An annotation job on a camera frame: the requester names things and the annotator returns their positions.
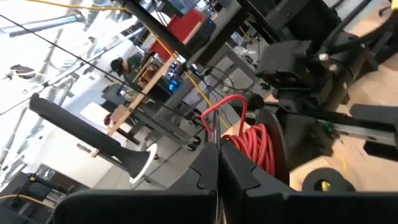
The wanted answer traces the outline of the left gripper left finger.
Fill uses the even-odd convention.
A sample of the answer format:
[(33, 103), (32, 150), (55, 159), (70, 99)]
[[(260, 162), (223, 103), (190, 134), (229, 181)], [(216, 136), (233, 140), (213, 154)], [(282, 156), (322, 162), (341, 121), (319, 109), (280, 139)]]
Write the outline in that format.
[(218, 149), (208, 142), (166, 190), (83, 190), (62, 200), (55, 224), (215, 224)]

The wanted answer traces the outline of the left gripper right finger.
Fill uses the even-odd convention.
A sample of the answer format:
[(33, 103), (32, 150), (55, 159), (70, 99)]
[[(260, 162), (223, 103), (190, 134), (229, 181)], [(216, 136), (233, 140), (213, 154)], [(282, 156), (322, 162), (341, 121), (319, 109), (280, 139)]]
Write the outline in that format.
[(227, 224), (398, 224), (398, 192), (298, 192), (221, 142)]

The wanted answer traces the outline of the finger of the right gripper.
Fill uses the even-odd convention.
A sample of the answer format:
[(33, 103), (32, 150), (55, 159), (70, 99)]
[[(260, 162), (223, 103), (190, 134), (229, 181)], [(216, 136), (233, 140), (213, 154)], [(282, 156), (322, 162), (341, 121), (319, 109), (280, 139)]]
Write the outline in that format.
[(327, 111), (276, 113), (282, 155), (288, 170), (294, 170), (317, 157), (333, 154), (331, 147), (335, 138), (325, 127), (325, 122), (332, 120), (333, 115)]

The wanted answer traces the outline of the black plastic cord spool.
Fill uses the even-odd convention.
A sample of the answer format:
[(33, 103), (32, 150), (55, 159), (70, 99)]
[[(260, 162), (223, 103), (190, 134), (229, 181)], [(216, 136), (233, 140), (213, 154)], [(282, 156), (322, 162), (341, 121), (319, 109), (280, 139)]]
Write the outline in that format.
[(302, 183), (302, 191), (309, 192), (355, 192), (356, 189), (337, 170), (321, 167), (311, 171)]
[(239, 171), (247, 164), (290, 184), (290, 171), (282, 155), (280, 125), (276, 115), (269, 110), (259, 110), (255, 123), (248, 128), (240, 124), (237, 134), (222, 135), (221, 150), (231, 154), (233, 159), (240, 159)]

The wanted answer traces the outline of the tall black column stand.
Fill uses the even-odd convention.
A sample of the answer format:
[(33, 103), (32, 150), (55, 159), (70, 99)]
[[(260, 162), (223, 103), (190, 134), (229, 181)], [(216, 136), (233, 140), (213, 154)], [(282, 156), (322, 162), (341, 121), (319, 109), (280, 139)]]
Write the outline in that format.
[(146, 151), (133, 151), (122, 147), (112, 137), (92, 127), (61, 106), (41, 98), (34, 93), (30, 97), (29, 109), (56, 127), (98, 150), (98, 155), (106, 161), (124, 169), (134, 185), (144, 178), (157, 154), (157, 145), (152, 144)]

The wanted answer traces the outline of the red box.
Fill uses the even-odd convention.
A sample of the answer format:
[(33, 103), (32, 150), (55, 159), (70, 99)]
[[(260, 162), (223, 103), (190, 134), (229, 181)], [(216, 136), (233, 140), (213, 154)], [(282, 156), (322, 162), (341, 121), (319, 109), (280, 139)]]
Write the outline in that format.
[[(151, 15), (153, 15), (159, 22), (165, 22), (168, 30), (182, 42), (204, 17), (204, 15), (197, 9), (190, 10), (182, 17), (169, 17), (163, 12), (160, 13), (160, 17), (156, 12), (152, 12)], [(155, 41), (152, 44), (150, 51), (155, 52), (163, 61), (167, 61), (170, 58), (170, 54), (158, 43), (158, 41)]]

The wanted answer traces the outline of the person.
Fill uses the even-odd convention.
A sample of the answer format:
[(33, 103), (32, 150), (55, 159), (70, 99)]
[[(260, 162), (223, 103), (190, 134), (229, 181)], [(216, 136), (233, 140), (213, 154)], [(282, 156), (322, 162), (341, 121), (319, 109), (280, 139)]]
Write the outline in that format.
[(121, 57), (111, 62), (111, 70), (128, 82), (133, 82), (143, 65), (143, 55), (134, 54), (127, 59)]

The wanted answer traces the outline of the black desk frame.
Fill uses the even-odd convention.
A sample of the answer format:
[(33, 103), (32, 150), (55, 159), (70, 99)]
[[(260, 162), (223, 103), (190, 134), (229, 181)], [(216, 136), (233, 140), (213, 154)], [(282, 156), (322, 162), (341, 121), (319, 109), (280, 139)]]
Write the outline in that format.
[(183, 58), (187, 59), (187, 65), (198, 62), (206, 65), (215, 56), (215, 53), (230, 38), (231, 34), (248, 18), (248, 13), (236, 0), (221, 11), (213, 19), (216, 29), (210, 36), (206, 45), (196, 53), (191, 54), (188, 48), (179, 41), (171, 31), (167, 30), (159, 21), (149, 14), (136, 0), (115, 0), (134, 14), (151, 32), (160, 37), (161, 40), (177, 51)]

